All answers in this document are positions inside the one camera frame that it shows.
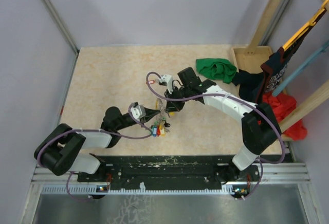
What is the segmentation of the large keyring with tagged keys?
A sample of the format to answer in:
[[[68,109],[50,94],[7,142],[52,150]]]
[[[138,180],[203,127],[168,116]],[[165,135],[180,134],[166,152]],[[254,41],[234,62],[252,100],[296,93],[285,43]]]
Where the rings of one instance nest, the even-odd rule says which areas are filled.
[[[151,126],[152,136],[165,136],[170,132],[169,128],[171,127],[168,119],[174,116],[174,113],[165,111],[165,105],[160,98],[156,99],[155,108],[160,110],[160,113],[155,116],[155,121]]]

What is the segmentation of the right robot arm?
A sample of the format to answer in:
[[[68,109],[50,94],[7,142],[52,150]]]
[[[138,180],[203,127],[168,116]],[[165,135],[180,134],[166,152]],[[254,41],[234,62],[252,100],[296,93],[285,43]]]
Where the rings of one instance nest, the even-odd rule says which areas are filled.
[[[202,81],[191,67],[178,73],[180,87],[171,75],[162,75],[159,83],[167,87],[164,93],[168,112],[182,110],[188,100],[212,106],[235,119],[242,127],[243,145],[227,166],[220,170],[223,182],[240,181],[248,174],[260,154],[281,137],[281,129],[272,108],[267,103],[244,101],[223,90],[211,80]]]

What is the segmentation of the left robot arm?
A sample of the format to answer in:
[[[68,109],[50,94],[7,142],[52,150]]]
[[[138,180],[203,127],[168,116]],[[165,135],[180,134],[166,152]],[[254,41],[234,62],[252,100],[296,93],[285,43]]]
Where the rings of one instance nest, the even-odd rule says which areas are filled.
[[[59,124],[36,148],[34,158],[39,166],[49,169],[56,176],[67,172],[83,172],[101,181],[107,175],[106,167],[101,165],[95,155],[80,155],[80,150],[112,148],[121,138],[142,140],[151,137],[152,130],[144,124],[160,113],[159,109],[149,109],[135,102],[128,107],[126,114],[122,114],[115,106],[109,107],[99,129],[74,129],[66,123]],[[149,133],[140,137],[119,133],[137,124]]]

